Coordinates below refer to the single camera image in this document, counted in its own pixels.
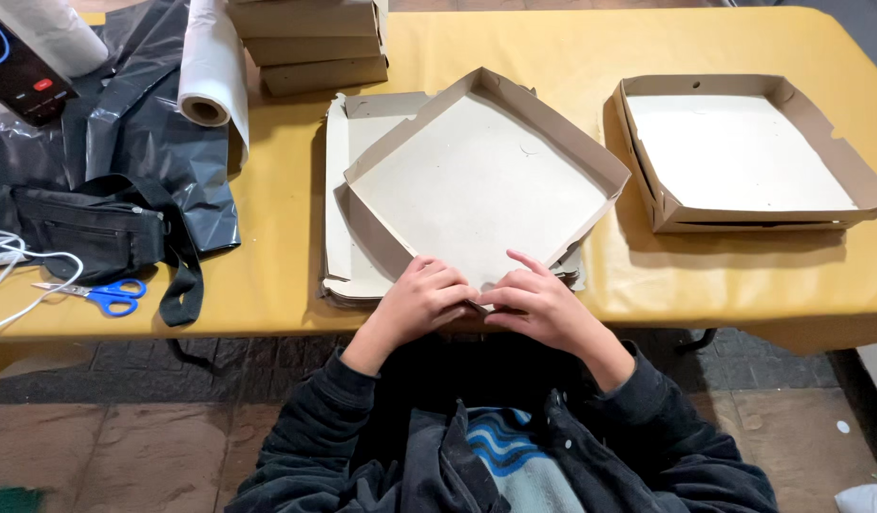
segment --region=bag strap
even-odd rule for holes
[[[75,192],[93,196],[109,196],[134,186],[151,210],[163,214],[163,221],[170,232],[164,237],[166,257],[164,262],[176,268],[170,286],[159,301],[159,315],[167,326],[180,326],[194,322],[201,312],[204,300],[204,277],[198,261],[198,251],[185,225],[185,217],[179,205],[172,201],[170,193],[158,181],[112,173],[82,183]]]

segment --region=blue scissors handle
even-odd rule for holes
[[[112,317],[122,317],[137,309],[137,300],[130,296],[114,296],[91,292],[86,295],[86,298],[99,305],[99,308],[103,309],[103,313]],[[109,309],[112,305],[128,305],[128,308],[122,311],[112,311],[112,309]]]
[[[123,285],[137,285],[137,290],[123,290]],[[103,286],[94,286],[90,289],[90,293],[98,293],[98,294],[107,294],[109,296],[122,296],[122,297],[130,297],[132,299],[138,299],[148,291],[148,286],[144,285],[144,282],[135,279],[133,277],[127,277],[125,279],[120,279],[115,283],[110,283],[109,285]]]

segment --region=sleeve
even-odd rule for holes
[[[585,426],[601,425],[606,445],[666,502],[689,511],[775,512],[772,486],[742,461],[733,437],[698,415],[682,390],[638,351],[636,369],[619,388],[587,402]]]
[[[372,410],[377,377],[347,367],[339,348],[296,385],[264,440],[255,472],[226,507],[239,511],[335,511],[348,463]]]

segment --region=red button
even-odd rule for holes
[[[49,78],[43,78],[42,80],[34,84],[34,89],[38,91],[47,89],[49,87],[52,87],[52,80],[50,80]]]

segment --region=hand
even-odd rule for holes
[[[542,263],[512,249],[508,256],[529,270],[513,270],[477,299],[478,304],[498,310],[484,322],[577,356],[604,391],[627,380],[635,370],[635,358],[615,335]]]
[[[417,256],[356,332],[341,360],[375,375],[398,347],[472,312],[463,301],[478,296],[454,267],[434,256]]]

